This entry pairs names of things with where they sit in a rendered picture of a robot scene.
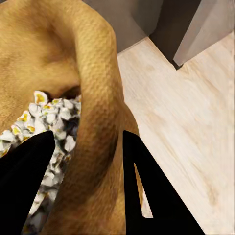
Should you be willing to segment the popcorn bag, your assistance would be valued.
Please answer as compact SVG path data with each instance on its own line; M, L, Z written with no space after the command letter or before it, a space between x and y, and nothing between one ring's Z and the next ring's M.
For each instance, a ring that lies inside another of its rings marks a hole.
M140 136L139 128L124 101L114 30L83 1L0 4L0 136L35 91L50 103L81 98L74 152L41 235L126 235L123 131Z

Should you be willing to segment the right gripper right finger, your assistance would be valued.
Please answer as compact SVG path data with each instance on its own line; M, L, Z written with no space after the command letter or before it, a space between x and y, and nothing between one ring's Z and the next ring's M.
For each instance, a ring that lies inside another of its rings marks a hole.
M141 138L123 131L126 235L206 235ZM142 216L134 163L153 218Z

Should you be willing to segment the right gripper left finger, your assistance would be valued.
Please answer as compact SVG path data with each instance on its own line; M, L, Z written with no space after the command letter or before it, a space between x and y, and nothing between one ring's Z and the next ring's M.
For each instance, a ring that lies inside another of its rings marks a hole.
M0 235L21 235L55 143L54 131L48 130L0 157Z

